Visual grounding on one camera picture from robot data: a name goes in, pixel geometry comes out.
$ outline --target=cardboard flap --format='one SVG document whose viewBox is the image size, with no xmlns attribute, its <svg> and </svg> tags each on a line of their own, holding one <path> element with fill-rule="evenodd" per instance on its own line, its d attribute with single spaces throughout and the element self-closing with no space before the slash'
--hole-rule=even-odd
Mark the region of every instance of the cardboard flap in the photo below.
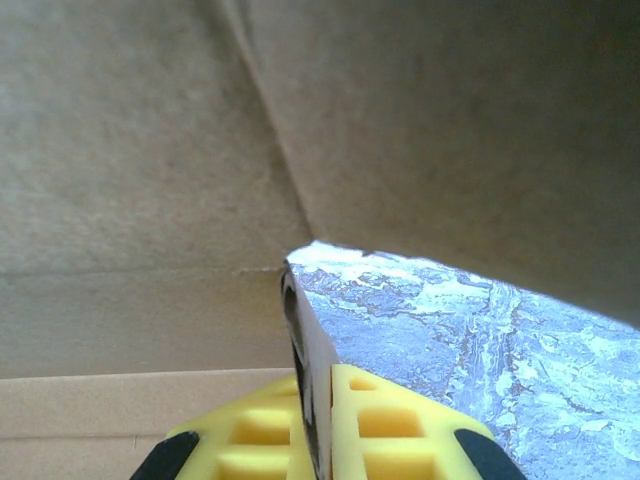
<svg viewBox="0 0 640 480">
<path fill-rule="evenodd" d="M 280 271 L 0 283 L 0 378 L 291 366 Z"/>
<path fill-rule="evenodd" d="M 261 368 L 0 380 L 0 440 L 164 436 L 291 372 Z"/>
<path fill-rule="evenodd" d="M 317 239 L 640 325 L 639 2 L 220 1 Z"/>
<path fill-rule="evenodd" d="M 8 2 L 0 274 L 277 269 L 311 240 L 235 41 L 199 3 Z"/>
</svg>

